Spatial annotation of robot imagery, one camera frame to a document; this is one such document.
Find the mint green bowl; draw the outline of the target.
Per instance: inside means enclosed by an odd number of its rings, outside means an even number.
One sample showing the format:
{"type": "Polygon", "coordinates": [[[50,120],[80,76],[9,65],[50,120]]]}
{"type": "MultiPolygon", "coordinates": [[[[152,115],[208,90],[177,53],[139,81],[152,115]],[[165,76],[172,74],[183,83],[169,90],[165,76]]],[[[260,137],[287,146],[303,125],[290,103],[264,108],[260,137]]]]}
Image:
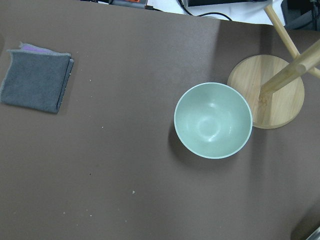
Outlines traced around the mint green bowl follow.
{"type": "Polygon", "coordinates": [[[174,110],[174,129],[181,143],[206,159],[223,159],[248,142],[253,116],[245,98],[234,88],[217,82],[187,90],[174,110]]]}

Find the grey folded cloth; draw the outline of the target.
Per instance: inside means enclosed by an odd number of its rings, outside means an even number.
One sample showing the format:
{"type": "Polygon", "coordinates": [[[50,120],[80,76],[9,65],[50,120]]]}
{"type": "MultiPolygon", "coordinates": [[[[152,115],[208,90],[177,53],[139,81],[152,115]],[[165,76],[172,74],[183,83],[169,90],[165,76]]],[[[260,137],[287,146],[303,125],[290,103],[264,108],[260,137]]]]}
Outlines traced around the grey folded cloth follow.
{"type": "Polygon", "coordinates": [[[29,43],[7,52],[10,65],[0,86],[0,102],[58,113],[74,65],[72,55],[29,43]]]}

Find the wooden cup tree stand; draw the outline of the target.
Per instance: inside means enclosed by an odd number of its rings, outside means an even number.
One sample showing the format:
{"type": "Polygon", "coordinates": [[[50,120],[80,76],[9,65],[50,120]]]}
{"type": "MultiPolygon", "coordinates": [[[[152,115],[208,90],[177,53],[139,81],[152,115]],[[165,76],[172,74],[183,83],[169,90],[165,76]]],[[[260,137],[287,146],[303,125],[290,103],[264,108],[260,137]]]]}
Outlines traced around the wooden cup tree stand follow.
{"type": "Polygon", "coordinates": [[[253,125],[275,129],[291,122],[301,111],[305,88],[301,76],[320,76],[320,43],[299,53],[271,5],[264,9],[291,54],[291,63],[268,54],[248,57],[231,71],[227,84],[236,89],[250,106],[253,125]]]}

